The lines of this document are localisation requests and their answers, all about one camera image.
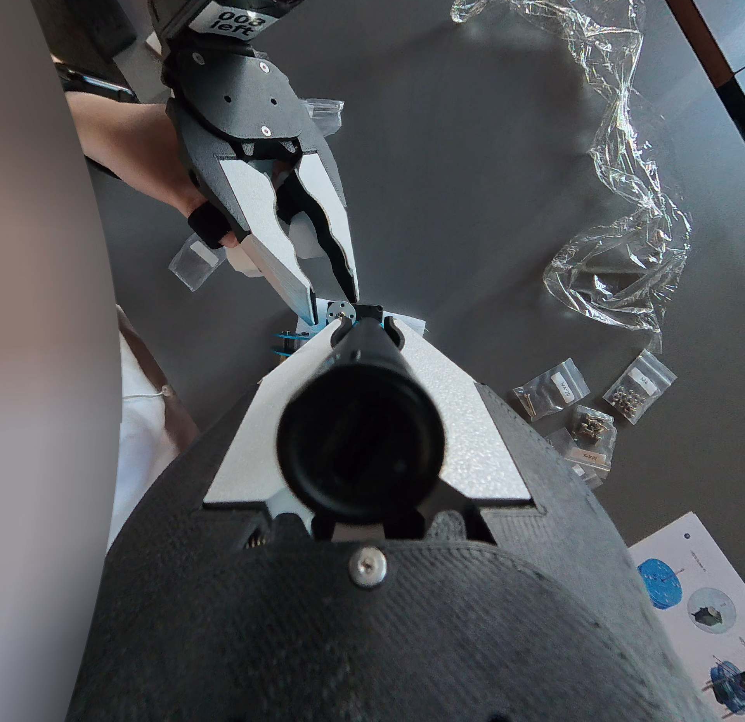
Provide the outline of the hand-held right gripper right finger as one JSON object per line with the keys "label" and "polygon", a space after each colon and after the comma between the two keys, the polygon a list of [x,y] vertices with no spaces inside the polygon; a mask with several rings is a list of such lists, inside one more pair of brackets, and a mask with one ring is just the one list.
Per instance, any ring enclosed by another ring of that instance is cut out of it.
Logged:
{"label": "hand-held right gripper right finger", "polygon": [[527,503],[528,488],[475,380],[400,319],[392,326],[402,333],[402,356],[442,419],[440,478],[473,501]]}

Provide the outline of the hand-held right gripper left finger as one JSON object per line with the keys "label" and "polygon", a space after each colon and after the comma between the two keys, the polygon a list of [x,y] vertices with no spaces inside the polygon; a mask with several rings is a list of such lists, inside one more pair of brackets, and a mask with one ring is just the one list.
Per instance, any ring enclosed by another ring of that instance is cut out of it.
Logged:
{"label": "hand-held right gripper left finger", "polygon": [[312,525],[313,512],[288,488],[276,454],[276,435],[284,408],[314,377],[331,352],[336,319],[262,379],[203,504],[206,507],[265,508],[271,517],[297,514]]}

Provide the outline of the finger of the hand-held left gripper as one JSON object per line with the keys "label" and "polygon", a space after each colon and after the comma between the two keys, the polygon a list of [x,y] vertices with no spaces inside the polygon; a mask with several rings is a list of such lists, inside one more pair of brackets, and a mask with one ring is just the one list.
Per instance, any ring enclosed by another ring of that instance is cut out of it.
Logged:
{"label": "finger of the hand-held left gripper", "polygon": [[308,325],[318,321],[312,286],[300,268],[294,246],[276,215],[270,178],[245,161],[222,160],[220,166],[247,222],[243,251],[275,291]]}
{"label": "finger of the hand-held left gripper", "polygon": [[352,303],[359,283],[347,210],[318,154],[299,160],[279,187],[279,218],[301,259],[329,258],[334,276]]}

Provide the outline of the black screwdriver handle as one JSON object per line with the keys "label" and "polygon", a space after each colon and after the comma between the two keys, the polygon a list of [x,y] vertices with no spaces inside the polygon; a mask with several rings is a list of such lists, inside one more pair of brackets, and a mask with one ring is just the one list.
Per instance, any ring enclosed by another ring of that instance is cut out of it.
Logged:
{"label": "black screwdriver handle", "polygon": [[330,354],[285,406],[276,452],[289,488],[310,510],[374,524],[417,508],[434,490],[445,432],[386,317],[344,319]]}

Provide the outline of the blue metal servo base assembly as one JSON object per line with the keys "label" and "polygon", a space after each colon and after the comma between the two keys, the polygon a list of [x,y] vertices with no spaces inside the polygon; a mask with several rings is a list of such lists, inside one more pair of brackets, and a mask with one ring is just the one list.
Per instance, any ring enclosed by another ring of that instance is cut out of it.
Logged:
{"label": "blue metal servo base assembly", "polygon": [[357,323],[365,317],[372,317],[381,325],[384,322],[384,309],[381,305],[351,304],[347,301],[317,298],[316,308],[318,323],[307,324],[299,317],[293,330],[274,334],[276,344],[272,347],[272,351],[278,356],[279,363],[284,362],[294,352],[301,349],[313,336],[336,319],[347,317],[353,323]]}

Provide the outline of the person's left forearm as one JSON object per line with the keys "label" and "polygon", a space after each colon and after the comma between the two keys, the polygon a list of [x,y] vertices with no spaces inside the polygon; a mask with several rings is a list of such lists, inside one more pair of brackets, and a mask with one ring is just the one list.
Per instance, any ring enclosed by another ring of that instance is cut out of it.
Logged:
{"label": "person's left forearm", "polygon": [[106,152],[109,99],[84,92],[65,92],[64,95],[83,154],[103,165],[101,153]]}

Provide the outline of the person's left hand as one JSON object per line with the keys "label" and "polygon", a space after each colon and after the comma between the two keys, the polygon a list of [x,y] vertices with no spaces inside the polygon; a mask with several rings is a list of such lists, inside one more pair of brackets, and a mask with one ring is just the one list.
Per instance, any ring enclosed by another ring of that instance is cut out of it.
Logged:
{"label": "person's left hand", "polygon": [[182,166],[177,134],[165,106],[109,99],[108,109],[102,166],[185,217],[206,202]]}

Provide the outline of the zip bag with black rods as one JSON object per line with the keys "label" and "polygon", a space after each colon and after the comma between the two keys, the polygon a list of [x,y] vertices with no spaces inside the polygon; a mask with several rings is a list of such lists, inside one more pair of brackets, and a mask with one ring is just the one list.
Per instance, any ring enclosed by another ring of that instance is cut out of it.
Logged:
{"label": "zip bag with black rods", "polygon": [[309,98],[300,99],[300,102],[302,102],[324,138],[328,138],[340,130],[344,101]]}

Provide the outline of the zip bag with long screws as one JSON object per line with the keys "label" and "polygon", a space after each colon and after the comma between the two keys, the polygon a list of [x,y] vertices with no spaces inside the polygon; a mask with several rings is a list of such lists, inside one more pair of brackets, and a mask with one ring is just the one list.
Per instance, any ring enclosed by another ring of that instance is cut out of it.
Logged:
{"label": "zip bag with long screws", "polygon": [[513,389],[529,419],[542,419],[577,403],[590,389],[571,358]]}

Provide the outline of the zip bag with short screws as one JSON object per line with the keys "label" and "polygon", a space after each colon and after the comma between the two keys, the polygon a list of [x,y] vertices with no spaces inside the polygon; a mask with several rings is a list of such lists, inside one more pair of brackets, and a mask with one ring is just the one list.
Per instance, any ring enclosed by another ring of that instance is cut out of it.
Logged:
{"label": "zip bag with short screws", "polygon": [[[607,454],[610,458],[611,468],[612,455],[618,434],[612,416],[594,408],[576,404],[573,406],[570,434],[576,440]],[[598,474],[605,477],[608,472],[598,470]]]}

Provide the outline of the person's white shirt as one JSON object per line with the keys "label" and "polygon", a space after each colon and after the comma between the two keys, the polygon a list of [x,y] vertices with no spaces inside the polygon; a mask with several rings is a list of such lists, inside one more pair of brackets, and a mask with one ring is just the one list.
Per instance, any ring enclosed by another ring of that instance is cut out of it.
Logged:
{"label": "person's white shirt", "polygon": [[116,307],[121,355],[122,407],[118,467],[107,548],[144,494],[176,458],[175,433],[166,428],[172,394],[163,371],[125,312]]}

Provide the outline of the white foam block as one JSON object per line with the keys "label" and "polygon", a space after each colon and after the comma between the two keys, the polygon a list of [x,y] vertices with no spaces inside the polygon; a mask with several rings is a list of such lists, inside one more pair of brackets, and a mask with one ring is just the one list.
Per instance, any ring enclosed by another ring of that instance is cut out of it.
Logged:
{"label": "white foam block", "polygon": [[[399,319],[403,323],[405,323],[407,326],[409,326],[412,330],[415,331],[419,336],[423,337],[425,332],[425,321],[423,319],[418,319],[415,317],[408,317],[402,314],[395,314],[390,313],[389,311],[383,311],[383,318],[386,317],[393,317],[394,319]],[[307,325],[302,319],[298,319],[296,330],[294,331],[287,331],[282,332],[280,335],[277,335],[278,337],[290,337],[292,340],[294,340],[296,343],[305,342],[307,340],[312,339],[316,334],[318,334],[321,330],[323,330],[326,327],[325,322],[318,323],[314,326]]]}

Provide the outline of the zip bag with nuts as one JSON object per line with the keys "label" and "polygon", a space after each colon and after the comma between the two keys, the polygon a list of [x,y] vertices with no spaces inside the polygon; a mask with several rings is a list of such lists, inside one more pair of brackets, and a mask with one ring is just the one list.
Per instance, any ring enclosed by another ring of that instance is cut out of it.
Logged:
{"label": "zip bag with nuts", "polygon": [[645,349],[606,391],[603,400],[635,425],[676,379],[664,363]]}

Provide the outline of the printed instruction sheet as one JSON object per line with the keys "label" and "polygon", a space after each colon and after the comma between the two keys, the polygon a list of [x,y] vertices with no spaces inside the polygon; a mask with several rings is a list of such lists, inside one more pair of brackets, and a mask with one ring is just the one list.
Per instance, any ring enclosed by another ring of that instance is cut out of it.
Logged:
{"label": "printed instruction sheet", "polygon": [[700,696],[720,720],[744,720],[744,585],[688,512],[630,548],[651,603]]}

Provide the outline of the brown wooden divider strip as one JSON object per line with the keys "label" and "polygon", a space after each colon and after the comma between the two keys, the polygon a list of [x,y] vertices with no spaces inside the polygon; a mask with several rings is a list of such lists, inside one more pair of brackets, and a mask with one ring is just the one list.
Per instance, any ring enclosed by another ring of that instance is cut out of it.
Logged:
{"label": "brown wooden divider strip", "polygon": [[722,54],[693,0],[665,0],[715,88],[730,81],[744,88],[744,68],[735,73]]}

